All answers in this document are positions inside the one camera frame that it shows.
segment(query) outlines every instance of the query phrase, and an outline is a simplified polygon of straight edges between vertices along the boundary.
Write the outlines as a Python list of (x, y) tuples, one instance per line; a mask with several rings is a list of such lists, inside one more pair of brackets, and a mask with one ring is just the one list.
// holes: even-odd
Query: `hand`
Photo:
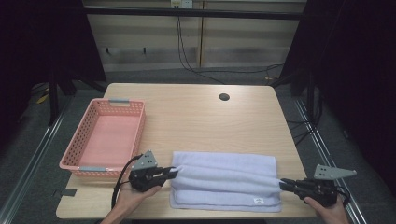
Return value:
[(337, 197), (337, 203), (330, 207), (323, 207), (320, 203), (310, 197), (306, 197), (304, 200), (317, 212), (317, 215), (321, 217), (326, 224), (349, 223), (347, 213), (340, 196)]
[[(128, 181), (129, 173), (127, 172), (121, 182)], [(129, 182), (122, 184), (116, 205), (102, 221), (102, 224), (120, 223), (124, 218), (132, 214), (146, 198), (153, 196), (160, 189), (160, 186), (156, 186), (146, 192), (139, 192), (133, 189)]]

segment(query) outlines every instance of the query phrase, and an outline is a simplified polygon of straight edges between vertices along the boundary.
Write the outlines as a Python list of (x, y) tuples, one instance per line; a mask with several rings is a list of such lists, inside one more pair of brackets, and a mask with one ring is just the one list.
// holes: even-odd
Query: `plastic basket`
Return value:
[(60, 167), (78, 176), (119, 176), (138, 152), (145, 117), (142, 101), (91, 100)]

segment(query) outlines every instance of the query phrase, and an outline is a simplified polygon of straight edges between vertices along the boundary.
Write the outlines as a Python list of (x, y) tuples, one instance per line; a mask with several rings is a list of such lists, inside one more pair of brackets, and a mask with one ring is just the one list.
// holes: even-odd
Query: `folded towel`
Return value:
[(214, 152), (174, 152), (173, 208), (280, 212), (275, 157)]

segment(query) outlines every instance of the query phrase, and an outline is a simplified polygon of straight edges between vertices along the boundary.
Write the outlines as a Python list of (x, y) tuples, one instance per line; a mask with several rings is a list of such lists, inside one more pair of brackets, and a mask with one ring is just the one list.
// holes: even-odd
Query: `black cable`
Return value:
[[(183, 55), (184, 55), (184, 60), (185, 60), (185, 62), (186, 62), (186, 64), (187, 64), (188, 67), (186, 67), (186, 65), (183, 63), (183, 60), (181, 59), (181, 55), (180, 55), (180, 43), (181, 43), (181, 49), (182, 49), (182, 52), (183, 52)], [(195, 75), (197, 75), (197, 76), (200, 76), (200, 77), (207, 77), (207, 78), (210, 78), (210, 79), (212, 79), (212, 80), (214, 80), (214, 81), (217, 81), (217, 82), (219, 82), (219, 83), (221, 83), (221, 84), (225, 84), (225, 83), (222, 82), (222, 81), (220, 81), (220, 80), (218, 80), (218, 79), (215, 79), (215, 78), (213, 78), (213, 77), (204, 76), (204, 75), (202, 75), (202, 73), (219, 73), (219, 72), (221, 72), (221, 73), (252, 74), (252, 73), (261, 73), (261, 72), (265, 72), (265, 73), (267, 74), (267, 77), (268, 77), (268, 79), (267, 79), (267, 84), (266, 84), (266, 85), (268, 85), (268, 83), (269, 83), (269, 74), (268, 74), (268, 71), (269, 71), (269, 70), (272, 70), (272, 69), (275, 69), (275, 68), (277, 68), (277, 67), (283, 65), (283, 63), (272, 64), (272, 65), (266, 66), (265, 69), (256, 70), (256, 71), (232, 71), (232, 70), (206, 70), (206, 71), (196, 71), (196, 70), (194, 70), (194, 69), (190, 66), (189, 61), (187, 60), (187, 55), (186, 55), (186, 52), (185, 52), (185, 49), (184, 49), (184, 42), (183, 42), (183, 37), (182, 37), (182, 33), (181, 33), (180, 17), (177, 17), (177, 48), (178, 48), (178, 58), (179, 58), (179, 60), (180, 60), (181, 65), (184, 67), (184, 69), (186, 69), (187, 71), (193, 72), (193, 73), (194, 73)]]
[(349, 190), (347, 190), (344, 187), (341, 186), (337, 186), (337, 188), (343, 189), (345, 192), (341, 191), (341, 190), (337, 190), (337, 192), (341, 195), (344, 196), (344, 200), (343, 200), (343, 206), (346, 207), (350, 201), (350, 192)]
[(111, 198), (111, 209), (113, 209), (114, 206), (116, 205), (117, 195), (119, 194), (119, 190), (120, 190), (121, 185), (122, 185), (122, 184), (125, 184), (125, 183), (127, 183), (127, 182), (129, 182), (129, 181), (127, 181), (127, 182), (122, 182), (122, 183), (121, 183), (122, 177), (123, 177), (123, 175), (124, 175), (126, 169), (128, 168), (128, 166), (129, 166), (133, 161), (139, 160), (140, 157), (142, 157), (142, 156), (143, 156), (143, 154), (131, 158), (131, 159), (125, 164), (124, 168), (122, 169), (122, 171), (121, 171), (121, 173), (120, 173), (120, 176), (119, 176), (119, 180), (117, 181), (116, 186), (114, 187), (113, 196), (112, 196), (112, 198)]
[[(214, 80), (214, 81), (216, 81), (216, 82), (218, 82), (218, 83), (221, 83), (221, 84), (225, 85), (224, 82), (222, 82), (222, 81), (220, 81), (220, 80), (218, 80), (218, 79), (215, 79), (215, 78), (213, 78), (213, 77), (204, 76), (204, 75), (202, 75), (202, 74), (200, 74), (200, 73), (198, 73), (198, 72), (196, 72), (196, 71), (194, 71), (194, 70), (192, 69), (192, 67), (191, 67), (190, 64), (189, 64), (189, 61), (187, 60), (186, 51), (184, 50), (184, 42), (183, 42), (183, 38), (182, 38), (182, 34), (181, 34), (180, 17), (176, 17), (176, 20), (177, 20), (177, 51), (178, 51), (178, 58), (179, 58), (179, 60), (180, 60), (181, 65), (184, 67), (184, 69), (186, 69), (187, 71), (193, 72), (193, 73), (194, 73), (195, 75), (197, 75), (197, 76), (200, 76), (200, 77), (207, 77), (207, 78), (209, 78), (209, 79), (212, 79), (212, 80)], [(185, 59), (186, 64), (187, 64), (188, 67), (186, 67), (186, 65), (185, 65), (185, 64), (183, 63), (183, 61), (181, 60), (181, 55), (180, 55), (180, 43), (181, 43), (181, 48), (182, 48), (182, 51), (183, 51), (184, 59)]]

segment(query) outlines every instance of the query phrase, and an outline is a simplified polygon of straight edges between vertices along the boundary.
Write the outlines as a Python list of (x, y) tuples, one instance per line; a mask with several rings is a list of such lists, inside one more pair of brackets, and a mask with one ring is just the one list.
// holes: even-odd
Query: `metal rail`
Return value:
[(327, 15), (305, 15), (299, 12), (238, 11), (215, 9), (188, 9), (165, 7), (35, 7), (36, 13), (67, 13), (91, 15), (124, 15), (124, 16), (169, 16), (169, 17), (209, 17), (299, 21), (303, 19), (327, 19)]
[(27, 164), (23, 174), (18, 180), (17, 185), (14, 190), (12, 190), (11, 194), (8, 196), (5, 204), (0, 211), (0, 223), (1, 224), (9, 224), (12, 219), (15, 217), (15, 214), (18, 211), (18, 208), (21, 205), (23, 197), (25, 196), (27, 190), (29, 189), (35, 174), (38, 170), (40, 163), (43, 161), (48, 148), (50, 147), (50, 143), (52, 142), (53, 137), (58, 132), (59, 127), (61, 126), (62, 120), (64, 119), (64, 112), (69, 107), (70, 102), (72, 101), (71, 96), (67, 97), (66, 103), (58, 116), (58, 118), (53, 122), (51, 126), (46, 130), (43, 138), (38, 144), (37, 149), (35, 150), (35, 154), (32, 159)]
[[(312, 141), (314, 142), (315, 146), (317, 147), (318, 153), (320, 157), (322, 158), (323, 162), (325, 165), (332, 166), (332, 167), (337, 167), (334, 160), (332, 159), (332, 154), (330, 153), (329, 149), (327, 149), (326, 144), (323, 141), (323, 138), (321, 137), (318, 129), (314, 128), (313, 125), (309, 122), (309, 117), (306, 113), (306, 108), (302, 100), (296, 100), (295, 104), (297, 106), (297, 109), (305, 121), (306, 128), (308, 131), (312, 131), (311, 138)], [(340, 187), (343, 187), (347, 189), (350, 192), (349, 187), (347, 186), (347, 183), (343, 178), (335, 180), (336, 184)], [(367, 221), (365, 220), (363, 213), (361, 212), (358, 204), (356, 203), (355, 198), (353, 197), (352, 192), (350, 192), (350, 203), (346, 207), (347, 212), (349, 213), (349, 216), (351, 217), (353, 223), (355, 224), (366, 224)]]

